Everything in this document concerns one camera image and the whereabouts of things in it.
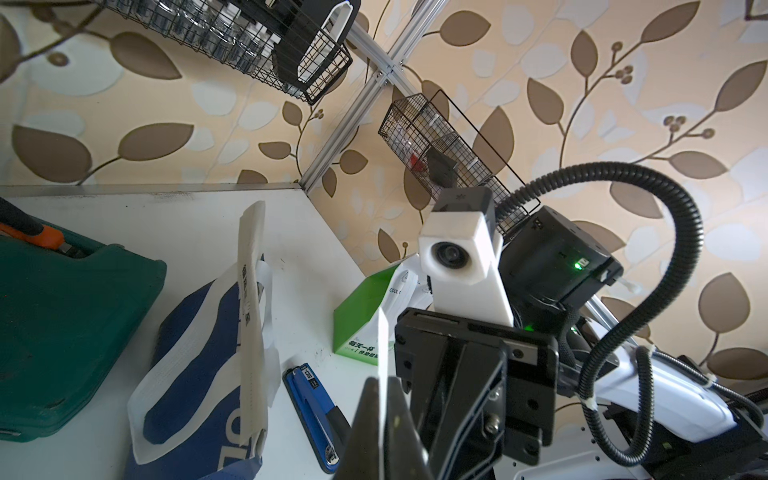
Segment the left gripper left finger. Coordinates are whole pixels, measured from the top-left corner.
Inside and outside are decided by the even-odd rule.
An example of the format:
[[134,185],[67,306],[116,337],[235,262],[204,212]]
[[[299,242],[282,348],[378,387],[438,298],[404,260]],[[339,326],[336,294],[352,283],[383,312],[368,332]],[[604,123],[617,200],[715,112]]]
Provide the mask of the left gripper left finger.
[[379,479],[380,452],[381,388],[379,380],[370,377],[364,383],[348,442],[334,479]]

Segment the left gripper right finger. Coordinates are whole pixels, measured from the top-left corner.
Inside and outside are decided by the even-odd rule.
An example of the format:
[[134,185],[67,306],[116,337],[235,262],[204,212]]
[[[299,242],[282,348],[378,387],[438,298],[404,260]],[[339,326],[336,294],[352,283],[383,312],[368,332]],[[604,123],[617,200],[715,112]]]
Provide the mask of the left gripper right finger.
[[432,479],[424,449],[407,404],[401,382],[387,380],[385,416],[385,478]]

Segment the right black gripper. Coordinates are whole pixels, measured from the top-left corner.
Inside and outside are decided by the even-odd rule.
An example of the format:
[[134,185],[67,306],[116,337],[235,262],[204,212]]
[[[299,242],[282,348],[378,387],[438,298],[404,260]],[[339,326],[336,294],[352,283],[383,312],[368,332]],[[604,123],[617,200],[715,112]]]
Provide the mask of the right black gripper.
[[479,479],[502,457],[538,465],[553,438],[553,336],[408,308],[394,356],[434,478]]

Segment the blue black stapler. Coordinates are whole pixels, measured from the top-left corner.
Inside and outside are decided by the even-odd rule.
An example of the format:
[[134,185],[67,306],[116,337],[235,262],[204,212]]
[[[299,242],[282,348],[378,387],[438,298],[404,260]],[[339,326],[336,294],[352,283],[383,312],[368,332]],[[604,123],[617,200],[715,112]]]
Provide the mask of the blue black stapler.
[[346,450],[349,422],[308,363],[288,368],[282,380],[320,468],[334,474]]

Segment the white receipt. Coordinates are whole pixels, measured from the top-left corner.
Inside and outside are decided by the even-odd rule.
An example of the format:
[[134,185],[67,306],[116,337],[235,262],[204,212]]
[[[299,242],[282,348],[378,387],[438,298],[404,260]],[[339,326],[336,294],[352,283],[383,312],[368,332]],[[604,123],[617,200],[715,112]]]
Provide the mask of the white receipt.
[[384,462],[385,432],[389,378],[389,321],[381,308],[377,309],[376,340],[378,354],[378,453],[379,463]]

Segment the green white bag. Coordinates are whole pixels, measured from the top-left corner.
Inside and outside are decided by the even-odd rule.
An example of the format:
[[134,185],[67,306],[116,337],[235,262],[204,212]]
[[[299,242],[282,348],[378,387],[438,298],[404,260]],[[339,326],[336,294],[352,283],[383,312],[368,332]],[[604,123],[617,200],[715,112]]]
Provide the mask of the green white bag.
[[432,302],[418,254],[368,276],[334,311],[333,352],[376,365],[383,328],[388,328],[388,345],[393,346],[399,315],[407,308],[426,309]]

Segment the blue white bag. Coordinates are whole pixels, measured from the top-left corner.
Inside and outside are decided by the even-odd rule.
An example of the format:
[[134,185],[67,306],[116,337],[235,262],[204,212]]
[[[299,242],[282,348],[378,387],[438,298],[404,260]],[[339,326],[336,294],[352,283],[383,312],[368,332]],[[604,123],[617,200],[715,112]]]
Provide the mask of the blue white bag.
[[159,329],[127,404],[126,479],[253,479],[279,389],[266,204],[239,221],[237,260],[185,297]]

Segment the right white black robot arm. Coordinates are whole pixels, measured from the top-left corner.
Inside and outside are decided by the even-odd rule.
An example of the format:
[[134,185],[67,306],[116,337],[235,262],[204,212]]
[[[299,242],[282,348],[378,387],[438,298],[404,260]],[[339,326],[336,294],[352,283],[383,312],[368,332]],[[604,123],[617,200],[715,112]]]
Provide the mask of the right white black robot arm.
[[[591,182],[640,189],[666,206],[675,227],[659,284],[609,328],[580,311],[622,276],[622,265],[556,210],[524,212],[546,193]],[[491,478],[505,457],[521,465],[524,479],[743,472],[767,452],[760,408],[633,340],[687,285],[703,241],[689,193],[636,164],[570,166],[501,201],[484,185],[441,189],[419,236],[432,307],[406,309],[394,329],[414,452],[393,432],[388,460],[434,479]]]

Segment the dark object in right basket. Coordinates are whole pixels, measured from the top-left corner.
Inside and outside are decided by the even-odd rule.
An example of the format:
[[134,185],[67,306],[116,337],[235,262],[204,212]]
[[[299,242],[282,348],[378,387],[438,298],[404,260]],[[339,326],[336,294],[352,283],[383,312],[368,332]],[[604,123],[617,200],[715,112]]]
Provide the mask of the dark object in right basket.
[[412,154],[408,166],[411,172],[431,187],[454,188],[458,182],[457,162],[435,147],[423,154]]

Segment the green plastic tool case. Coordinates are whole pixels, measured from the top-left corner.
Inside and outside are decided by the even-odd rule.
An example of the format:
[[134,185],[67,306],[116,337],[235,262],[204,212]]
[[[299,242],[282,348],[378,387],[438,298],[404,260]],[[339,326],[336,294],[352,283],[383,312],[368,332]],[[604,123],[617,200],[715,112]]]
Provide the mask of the green plastic tool case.
[[75,259],[1,239],[1,438],[58,432],[93,398],[166,279],[167,265],[70,230]]

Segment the orange black screwdriver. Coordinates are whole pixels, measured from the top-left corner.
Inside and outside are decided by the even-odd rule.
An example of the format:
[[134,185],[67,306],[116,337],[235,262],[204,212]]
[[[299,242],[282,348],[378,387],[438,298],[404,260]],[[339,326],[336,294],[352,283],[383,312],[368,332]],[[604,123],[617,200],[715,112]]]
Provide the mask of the orange black screwdriver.
[[78,250],[63,233],[41,223],[4,198],[1,199],[1,232],[17,240],[74,257]]

